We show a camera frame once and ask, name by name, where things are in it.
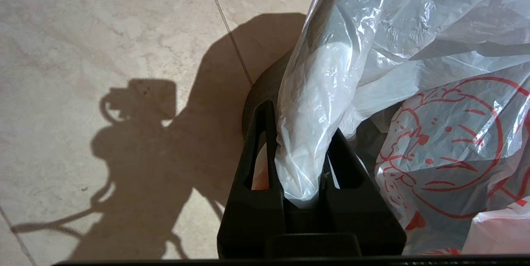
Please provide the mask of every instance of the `tile grout line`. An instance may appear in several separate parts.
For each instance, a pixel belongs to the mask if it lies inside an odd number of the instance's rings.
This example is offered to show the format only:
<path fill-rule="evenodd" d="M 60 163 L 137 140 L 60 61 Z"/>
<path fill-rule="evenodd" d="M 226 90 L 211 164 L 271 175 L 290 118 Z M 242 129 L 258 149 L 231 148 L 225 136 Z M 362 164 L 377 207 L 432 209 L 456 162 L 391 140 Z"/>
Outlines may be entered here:
<path fill-rule="evenodd" d="M 237 54 L 237 57 L 239 58 L 239 61 L 241 62 L 241 65 L 243 66 L 243 71 L 245 72 L 246 79 L 250 83 L 250 87 L 253 87 L 254 84 L 252 83 L 252 78 L 250 78 L 250 74 L 248 73 L 248 70 L 246 68 L 245 62 L 243 61 L 243 57 L 241 56 L 239 48 L 237 47 L 237 44 L 235 42 L 235 38 L 234 38 L 234 36 L 232 34 L 232 31 L 230 30 L 229 24 L 226 21 L 225 15 L 223 14 L 223 10 L 221 9 L 221 5 L 219 4 L 218 0 L 214 0 L 214 1 L 215 1 L 215 5 L 217 6 L 217 10 L 219 11 L 219 14 L 221 15 L 221 19 L 223 20 L 223 23 L 224 23 L 224 25 L 226 27 L 226 30 L 229 32 L 229 36 L 230 36 L 232 44 L 233 44 L 233 46 L 235 48 L 235 52 Z"/>
<path fill-rule="evenodd" d="M 19 246 L 21 247 L 22 252 L 26 255 L 26 257 L 28 257 L 28 259 L 30 260 L 30 263 L 33 266 L 36 266 L 35 260 L 31 256 L 30 251 L 28 250 L 28 248 L 26 247 L 26 245 L 24 244 L 24 242 L 20 238 L 19 234 L 15 230 L 12 229 L 13 225 L 11 225 L 11 221 L 9 221 L 9 219 L 7 218 L 7 215 L 5 214 L 4 210 L 2 209 L 2 206 L 0 206 L 0 215 L 2 215 L 2 218 L 4 219 L 5 223 L 7 224 L 7 226 L 9 227 L 11 232 L 13 233 L 13 235 L 15 235 L 15 238 L 19 242 Z"/>

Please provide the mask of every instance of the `tile floor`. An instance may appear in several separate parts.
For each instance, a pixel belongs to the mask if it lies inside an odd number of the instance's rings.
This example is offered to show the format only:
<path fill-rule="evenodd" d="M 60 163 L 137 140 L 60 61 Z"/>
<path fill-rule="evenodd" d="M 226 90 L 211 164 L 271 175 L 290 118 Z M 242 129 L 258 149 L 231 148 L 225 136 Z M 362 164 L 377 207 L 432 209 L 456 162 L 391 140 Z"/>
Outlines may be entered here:
<path fill-rule="evenodd" d="M 311 0 L 0 0 L 0 266 L 216 258 L 251 83 Z"/>

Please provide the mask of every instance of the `black plastic holder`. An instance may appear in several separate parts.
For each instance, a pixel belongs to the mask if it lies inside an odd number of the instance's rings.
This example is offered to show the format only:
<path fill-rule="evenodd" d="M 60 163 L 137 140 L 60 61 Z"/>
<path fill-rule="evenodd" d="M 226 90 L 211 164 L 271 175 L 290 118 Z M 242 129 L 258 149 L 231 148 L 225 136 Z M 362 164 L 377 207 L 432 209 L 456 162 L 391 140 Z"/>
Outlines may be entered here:
<path fill-rule="evenodd" d="M 262 133 L 269 189 L 251 190 Z M 319 200 L 312 209 L 299 209 L 284 198 L 274 163 L 276 145 L 274 107 L 266 101 L 256 107 L 248 127 L 217 235 L 220 258 L 401 254 L 405 232 L 340 131 L 328 149 Z"/>

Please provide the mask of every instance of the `marble tile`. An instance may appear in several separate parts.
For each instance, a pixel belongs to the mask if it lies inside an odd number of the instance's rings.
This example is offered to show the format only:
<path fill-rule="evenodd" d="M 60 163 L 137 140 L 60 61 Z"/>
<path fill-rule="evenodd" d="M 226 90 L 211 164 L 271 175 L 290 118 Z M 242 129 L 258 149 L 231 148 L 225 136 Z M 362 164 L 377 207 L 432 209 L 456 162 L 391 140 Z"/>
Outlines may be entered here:
<path fill-rule="evenodd" d="M 216 257 L 250 83 L 214 0 L 0 0 L 0 58 L 0 205 L 36 264 Z"/>
<path fill-rule="evenodd" d="M 233 30 L 250 19 L 259 28 L 234 34 L 234 40 L 255 82 L 259 75 L 296 44 L 312 0 L 218 0 Z"/>
<path fill-rule="evenodd" d="M 4 218 L 0 216 L 0 266 L 32 266 L 30 258 L 11 232 Z"/>

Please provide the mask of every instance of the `beige floor tile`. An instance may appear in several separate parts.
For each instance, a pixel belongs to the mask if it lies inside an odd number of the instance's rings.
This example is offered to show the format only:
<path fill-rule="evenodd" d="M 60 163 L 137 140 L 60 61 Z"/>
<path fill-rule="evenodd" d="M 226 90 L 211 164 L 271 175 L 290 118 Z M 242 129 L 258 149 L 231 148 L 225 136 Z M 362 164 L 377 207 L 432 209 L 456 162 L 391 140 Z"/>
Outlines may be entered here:
<path fill-rule="evenodd" d="M 31 261 L 24 254 L 4 218 L 0 216 L 0 266 L 10 265 L 31 266 Z"/>
<path fill-rule="evenodd" d="M 0 0 L 0 58 L 0 204 L 38 265 L 216 257 L 250 84 L 214 0 Z"/>
<path fill-rule="evenodd" d="M 237 47 L 253 82 L 284 55 L 299 38 L 311 0 L 218 0 L 231 30 L 259 17 L 257 29 L 234 34 Z"/>

